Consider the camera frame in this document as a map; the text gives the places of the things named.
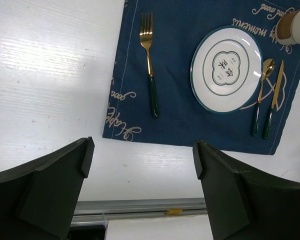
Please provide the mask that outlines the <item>dark blue cloth placemat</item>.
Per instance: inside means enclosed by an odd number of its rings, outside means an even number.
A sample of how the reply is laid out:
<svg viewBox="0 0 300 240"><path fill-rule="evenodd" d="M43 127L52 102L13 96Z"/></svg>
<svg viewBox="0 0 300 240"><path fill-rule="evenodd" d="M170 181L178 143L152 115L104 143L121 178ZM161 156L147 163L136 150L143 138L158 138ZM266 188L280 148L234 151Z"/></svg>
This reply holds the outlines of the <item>dark blue cloth placemat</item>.
<svg viewBox="0 0 300 240"><path fill-rule="evenodd" d="M280 143L300 81L300 45L283 46L275 25L300 10L300 0L129 0L122 15L103 137L127 142L193 145L203 140L220 150L273 155ZM140 44L143 13L152 13L153 44ZM222 27L252 36L265 59L284 71L269 137L251 135L257 95L231 113L214 113L196 100L191 62L200 42ZM160 115L150 108L147 56L156 82Z"/></svg>

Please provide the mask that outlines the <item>metal cup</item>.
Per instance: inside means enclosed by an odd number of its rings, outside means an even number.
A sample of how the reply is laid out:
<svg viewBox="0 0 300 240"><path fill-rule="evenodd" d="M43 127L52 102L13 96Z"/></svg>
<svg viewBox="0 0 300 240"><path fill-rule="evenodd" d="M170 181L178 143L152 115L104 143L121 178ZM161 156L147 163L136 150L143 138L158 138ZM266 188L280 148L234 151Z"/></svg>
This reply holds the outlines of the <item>metal cup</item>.
<svg viewBox="0 0 300 240"><path fill-rule="evenodd" d="M277 22L275 39L281 45L300 45L300 10L285 14Z"/></svg>

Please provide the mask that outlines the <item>white round plate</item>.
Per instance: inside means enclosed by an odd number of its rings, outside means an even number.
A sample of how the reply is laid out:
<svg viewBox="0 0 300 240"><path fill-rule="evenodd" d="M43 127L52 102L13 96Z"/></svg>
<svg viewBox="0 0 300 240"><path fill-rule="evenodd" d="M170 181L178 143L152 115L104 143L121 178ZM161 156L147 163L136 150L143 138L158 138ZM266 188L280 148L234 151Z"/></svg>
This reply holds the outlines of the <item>white round plate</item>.
<svg viewBox="0 0 300 240"><path fill-rule="evenodd" d="M190 65L190 84L206 110L226 114L239 110L256 93L263 72L259 43L246 30L222 26L206 35Z"/></svg>

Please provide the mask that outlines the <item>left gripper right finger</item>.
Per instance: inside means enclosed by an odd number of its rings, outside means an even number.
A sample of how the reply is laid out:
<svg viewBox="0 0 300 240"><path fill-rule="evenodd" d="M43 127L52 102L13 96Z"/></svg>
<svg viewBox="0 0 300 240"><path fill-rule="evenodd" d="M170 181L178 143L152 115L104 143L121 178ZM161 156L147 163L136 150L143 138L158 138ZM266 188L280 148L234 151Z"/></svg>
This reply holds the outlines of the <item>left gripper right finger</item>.
<svg viewBox="0 0 300 240"><path fill-rule="evenodd" d="M300 183L241 162L205 141L192 148L215 240L300 240Z"/></svg>

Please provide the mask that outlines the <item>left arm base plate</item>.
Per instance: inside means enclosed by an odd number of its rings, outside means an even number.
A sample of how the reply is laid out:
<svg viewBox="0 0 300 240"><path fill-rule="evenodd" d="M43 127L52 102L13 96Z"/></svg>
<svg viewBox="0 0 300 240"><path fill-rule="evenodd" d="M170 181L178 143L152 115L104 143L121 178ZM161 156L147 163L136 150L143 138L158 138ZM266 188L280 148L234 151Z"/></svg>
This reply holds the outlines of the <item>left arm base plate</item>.
<svg viewBox="0 0 300 240"><path fill-rule="evenodd" d="M104 240L107 227L105 225L76 226L69 229L66 240Z"/></svg>

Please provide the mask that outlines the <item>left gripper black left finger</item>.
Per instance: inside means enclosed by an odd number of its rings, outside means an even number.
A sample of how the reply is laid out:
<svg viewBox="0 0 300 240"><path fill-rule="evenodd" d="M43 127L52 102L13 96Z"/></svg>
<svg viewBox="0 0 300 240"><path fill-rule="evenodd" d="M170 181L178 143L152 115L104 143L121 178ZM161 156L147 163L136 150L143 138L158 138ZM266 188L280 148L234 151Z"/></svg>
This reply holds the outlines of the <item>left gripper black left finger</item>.
<svg viewBox="0 0 300 240"><path fill-rule="evenodd" d="M64 240L68 236L95 144L80 138L0 172L0 240Z"/></svg>

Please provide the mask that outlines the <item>gold fork green handle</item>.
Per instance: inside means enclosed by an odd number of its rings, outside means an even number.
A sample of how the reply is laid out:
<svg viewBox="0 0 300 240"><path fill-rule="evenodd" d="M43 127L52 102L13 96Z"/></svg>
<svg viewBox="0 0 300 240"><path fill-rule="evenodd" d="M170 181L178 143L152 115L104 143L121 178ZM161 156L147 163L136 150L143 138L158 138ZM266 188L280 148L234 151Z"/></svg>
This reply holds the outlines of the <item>gold fork green handle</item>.
<svg viewBox="0 0 300 240"><path fill-rule="evenodd" d="M147 57L151 114L155 119L157 119L160 116L160 109L159 109L159 101L157 96L157 88L156 88L156 82L153 73L152 61L150 57L150 48L153 43L153 30L154 30L153 14L142 13L140 30L139 30L139 40L141 46L146 51L146 57Z"/></svg>

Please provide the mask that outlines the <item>gold knife green handle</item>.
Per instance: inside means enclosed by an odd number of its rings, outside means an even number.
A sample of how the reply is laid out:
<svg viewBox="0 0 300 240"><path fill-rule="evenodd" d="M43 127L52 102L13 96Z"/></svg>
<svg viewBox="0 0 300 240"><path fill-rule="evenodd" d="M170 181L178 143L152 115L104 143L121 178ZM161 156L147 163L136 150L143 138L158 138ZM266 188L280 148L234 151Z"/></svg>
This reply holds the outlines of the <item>gold knife green handle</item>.
<svg viewBox="0 0 300 240"><path fill-rule="evenodd" d="M280 69L279 69L276 84L275 84L275 89L274 89L274 94L273 94L271 106L270 106L270 108L268 110L268 113L267 113L266 123L264 125L263 135L262 135L262 138L264 140L267 140L268 137L269 137L269 134L270 134L273 111L274 111L274 108L275 108L275 106L278 102L278 97L279 97L279 93L280 93L280 89L281 89L283 73L284 73L284 60L282 60L281 64L280 64Z"/></svg>

